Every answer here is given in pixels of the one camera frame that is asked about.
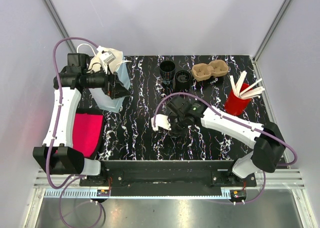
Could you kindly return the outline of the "light blue paper bag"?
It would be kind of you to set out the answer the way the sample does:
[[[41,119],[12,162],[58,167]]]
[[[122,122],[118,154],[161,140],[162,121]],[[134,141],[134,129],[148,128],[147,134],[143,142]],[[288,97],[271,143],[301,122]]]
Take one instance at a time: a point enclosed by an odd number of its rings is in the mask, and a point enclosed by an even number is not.
[[[97,46],[80,83],[90,90],[101,110],[117,113],[125,97],[131,94],[127,60],[123,52]]]

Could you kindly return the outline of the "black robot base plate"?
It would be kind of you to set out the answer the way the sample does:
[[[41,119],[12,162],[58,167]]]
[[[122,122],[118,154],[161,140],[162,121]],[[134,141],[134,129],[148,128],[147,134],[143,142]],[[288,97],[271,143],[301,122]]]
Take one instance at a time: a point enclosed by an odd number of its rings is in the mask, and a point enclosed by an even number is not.
[[[102,162],[101,174],[80,181],[80,186],[102,189],[111,185],[112,198],[211,198],[222,188],[256,187],[253,172],[244,179],[231,173],[233,161],[130,161]]]

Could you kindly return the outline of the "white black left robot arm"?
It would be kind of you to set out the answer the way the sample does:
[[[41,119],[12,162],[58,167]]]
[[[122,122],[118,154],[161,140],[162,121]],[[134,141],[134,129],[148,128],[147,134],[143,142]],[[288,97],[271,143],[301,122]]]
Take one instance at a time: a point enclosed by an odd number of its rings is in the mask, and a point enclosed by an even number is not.
[[[67,66],[53,80],[54,108],[48,132],[33,157],[46,174],[90,175],[98,186],[108,174],[101,162],[74,148],[74,124],[84,89],[89,89],[99,109],[117,113],[131,94],[131,82],[123,53],[99,47],[93,58],[69,53]]]

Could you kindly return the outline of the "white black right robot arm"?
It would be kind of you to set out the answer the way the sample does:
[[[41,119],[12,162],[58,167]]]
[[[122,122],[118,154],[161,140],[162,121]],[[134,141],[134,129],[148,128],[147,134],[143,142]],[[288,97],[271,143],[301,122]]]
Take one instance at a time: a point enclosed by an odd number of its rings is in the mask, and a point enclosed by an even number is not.
[[[284,138],[275,123],[263,125],[229,115],[218,108],[209,108],[203,102],[176,96],[167,102],[170,131],[174,135],[184,132],[192,125],[219,131],[244,143],[252,151],[234,161],[227,173],[229,184],[238,186],[254,172],[273,173],[285,151],[280,143]]]

